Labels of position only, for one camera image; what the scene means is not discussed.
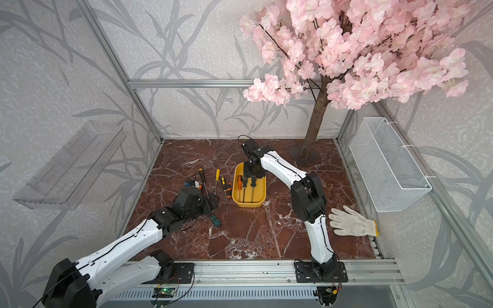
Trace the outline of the black yellow dotted screwdriver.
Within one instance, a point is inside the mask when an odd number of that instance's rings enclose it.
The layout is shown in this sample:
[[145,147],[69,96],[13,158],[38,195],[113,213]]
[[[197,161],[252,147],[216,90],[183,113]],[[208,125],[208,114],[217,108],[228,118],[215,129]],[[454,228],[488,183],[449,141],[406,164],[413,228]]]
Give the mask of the black yellow dotted screwdriver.
[[248,178],[247,177],[242,178],[242,184],[243,184],[243,202],[245,202],[246,189],[247,189],[247,184],[248,184]]

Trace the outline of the black screwdriver yellow cap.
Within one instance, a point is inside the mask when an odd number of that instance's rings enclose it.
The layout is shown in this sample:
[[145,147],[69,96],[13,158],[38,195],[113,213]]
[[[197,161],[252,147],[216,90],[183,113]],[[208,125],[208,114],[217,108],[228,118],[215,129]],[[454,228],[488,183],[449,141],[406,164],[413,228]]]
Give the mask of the black screwdriver yellow cap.
[[204,170],[202,168],[199,169],[199,176],[200,176],[200,179],[201,179],[201,181],[203,183],[205,192],[208,195],[209,194],[209,191],[208,191],[208,188],[207,188],[207,181],[206,181]]

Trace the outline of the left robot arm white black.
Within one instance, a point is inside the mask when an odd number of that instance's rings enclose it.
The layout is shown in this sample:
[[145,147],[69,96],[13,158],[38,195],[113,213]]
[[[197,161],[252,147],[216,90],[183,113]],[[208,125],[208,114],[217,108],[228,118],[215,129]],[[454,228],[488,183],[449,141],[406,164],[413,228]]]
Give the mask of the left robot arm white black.
[[137,227],[104,248],[77,261],[64,259],[52,271],[40,303],[44,307],[100,307],[120,293],[145,282],[179,280],[173,259],[156,250],[131,266],[125,263],[187,222],[213,214],[219,198],[195,186],[185,186],[169,207],[155,210]]

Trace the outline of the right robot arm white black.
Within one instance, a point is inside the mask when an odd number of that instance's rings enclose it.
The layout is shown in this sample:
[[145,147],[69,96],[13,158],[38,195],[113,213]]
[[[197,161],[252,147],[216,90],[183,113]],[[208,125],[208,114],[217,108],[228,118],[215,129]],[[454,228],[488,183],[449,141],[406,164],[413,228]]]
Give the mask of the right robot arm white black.
[[338,258],[328,236],[327,197],[320,177],[295,167],[273,148],[260,146],[251,138],[243,141],[241,148],[248,157],[246,177],[261,178],[271,173],[290,189],[291,207],[308,232],[313,270],[320,275],[335,270]]

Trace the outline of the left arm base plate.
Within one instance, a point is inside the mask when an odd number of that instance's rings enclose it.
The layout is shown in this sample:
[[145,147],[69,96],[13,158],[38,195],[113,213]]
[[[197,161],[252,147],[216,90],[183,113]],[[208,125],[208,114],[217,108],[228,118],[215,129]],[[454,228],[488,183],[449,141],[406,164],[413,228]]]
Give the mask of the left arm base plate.
[[189,284],[194,276],[194,263],[174,263],[161,268],[153,284]]

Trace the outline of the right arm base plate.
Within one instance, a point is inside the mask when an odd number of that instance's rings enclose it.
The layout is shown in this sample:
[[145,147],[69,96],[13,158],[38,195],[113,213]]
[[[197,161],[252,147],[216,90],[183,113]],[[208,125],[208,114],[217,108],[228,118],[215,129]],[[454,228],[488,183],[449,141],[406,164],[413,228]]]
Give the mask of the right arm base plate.
[[324,264],[294,260],[296,281],[298,283],[345,283],[348,282],[347,271],[343,262],[329,260]]

